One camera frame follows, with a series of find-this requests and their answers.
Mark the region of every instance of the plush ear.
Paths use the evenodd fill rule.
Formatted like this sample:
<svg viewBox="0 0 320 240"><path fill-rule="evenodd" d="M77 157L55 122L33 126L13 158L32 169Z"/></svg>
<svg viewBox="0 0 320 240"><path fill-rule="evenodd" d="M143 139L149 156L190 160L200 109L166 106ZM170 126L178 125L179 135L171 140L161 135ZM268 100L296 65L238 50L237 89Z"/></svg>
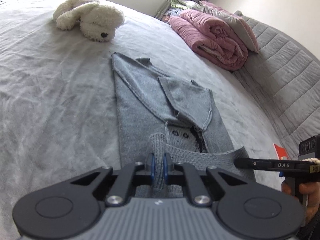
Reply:
<svg viewBox="0 0 320 240"><path fill-rule="evenodd" d="M85 3L71 11L65 12L57 19L57 27L61 30L71 30L82 15L88 14L92 9L99 6L98 3Z"/></svg>

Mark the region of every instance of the sweater sleeve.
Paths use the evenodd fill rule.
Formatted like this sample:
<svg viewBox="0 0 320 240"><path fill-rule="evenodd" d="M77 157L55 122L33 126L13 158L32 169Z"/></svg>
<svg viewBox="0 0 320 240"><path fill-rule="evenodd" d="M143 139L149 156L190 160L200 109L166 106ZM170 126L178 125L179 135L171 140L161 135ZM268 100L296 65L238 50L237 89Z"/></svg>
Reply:
<svg viewBox="0 0 320 240"><path fill-rule="evenodd" d="M320 240L320 211L305 227L300 228L297 237L300 240Z"/></svg>

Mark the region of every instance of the black handheld device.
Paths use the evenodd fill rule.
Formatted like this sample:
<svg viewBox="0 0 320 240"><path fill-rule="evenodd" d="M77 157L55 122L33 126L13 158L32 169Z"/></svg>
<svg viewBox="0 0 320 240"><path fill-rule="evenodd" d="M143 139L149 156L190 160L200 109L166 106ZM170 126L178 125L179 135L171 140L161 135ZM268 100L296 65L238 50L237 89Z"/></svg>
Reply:
<svg viewBox="0 0 320 240"><path fill-rule="evenodd" d="M102 167L22 197L13 209L21 240L294 240L301 205L277 190L210 165L173 163L164 154L166 186L179 198L138 198L152 190L155 161L119 171Z"/></svg>
<svg viewBox="0 0 320 240"><path fill-rule="evenodd" d="M303 206L304 213L308 206L308 195L299 192L299 185L306 182L320 181L320 165L305 159L320 159L320 135L315 135L299 144L298 161L261 160L238 158L234 164L237 168L263 171L279 171L291 188L291 195L297 197Z"/></svg>

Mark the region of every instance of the white stuffed animal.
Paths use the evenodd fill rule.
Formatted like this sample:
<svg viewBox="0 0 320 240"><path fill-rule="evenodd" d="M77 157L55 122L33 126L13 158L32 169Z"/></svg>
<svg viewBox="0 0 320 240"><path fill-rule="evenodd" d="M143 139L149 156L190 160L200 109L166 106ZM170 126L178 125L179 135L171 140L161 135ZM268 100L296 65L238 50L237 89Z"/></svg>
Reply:
<svg viewBox="0 0 320 240"><path fill-rule="evenodd" d="M56 23L57 19L60 15L63 13L72 10L73 8L78 7L79 5L89 3L89 2L95 2L99 3L99 0L66 0L64 3L60 4L58 8L53 13L53 21Z"/></svg>
<svg viewBox="0 0 320 240"><path fill-rule="evenodd" d="M124 23L124 14L113 6L85 3L60 15L57 27L71 30L78 20L80 29L87 38L110 41L116 35L116 29Z"/></svg>

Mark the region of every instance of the quilted headboard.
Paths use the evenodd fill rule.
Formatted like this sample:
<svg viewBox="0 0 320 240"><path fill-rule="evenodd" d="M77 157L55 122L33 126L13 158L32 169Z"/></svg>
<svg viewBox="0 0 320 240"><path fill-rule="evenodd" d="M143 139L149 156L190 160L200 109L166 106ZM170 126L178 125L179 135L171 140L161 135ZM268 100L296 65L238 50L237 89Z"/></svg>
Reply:
<svg viewBox="0 0 320 240"><path fill-rule="evenodd" d="M270 119L283 147L297 158L299 143L320 133L320 61L297 41L252 18L259 54L249 53L234 75Z"/></svg>

